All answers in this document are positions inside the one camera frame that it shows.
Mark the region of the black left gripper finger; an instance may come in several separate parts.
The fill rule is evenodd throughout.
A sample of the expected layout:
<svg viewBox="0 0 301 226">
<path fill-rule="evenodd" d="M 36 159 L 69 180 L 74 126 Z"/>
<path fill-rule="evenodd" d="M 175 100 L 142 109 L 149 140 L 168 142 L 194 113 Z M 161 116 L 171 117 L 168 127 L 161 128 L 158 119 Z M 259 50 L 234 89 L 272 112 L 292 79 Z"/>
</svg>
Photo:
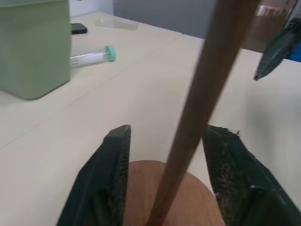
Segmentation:
<svg viewBox="0 0 301 226">
<path fill-rule="evenodd" d="M 272 173 L 227 128 L 202 137 L 211 186 L 227 226 L 299 226 L 301 212 Z"/>
<path fill-rule="evenodd" d="M 270 74 L 289 55 L 293 46 L 300 40 L 301 18 L 295 17 L 265 48 L 253 79 L 258 81 Z"/>
<path fill-rule="evenodd" d="M 131 127 L 111 130 L 79 171 L 59 226 L 121 226 L 125 212 Z"/>
</svg>

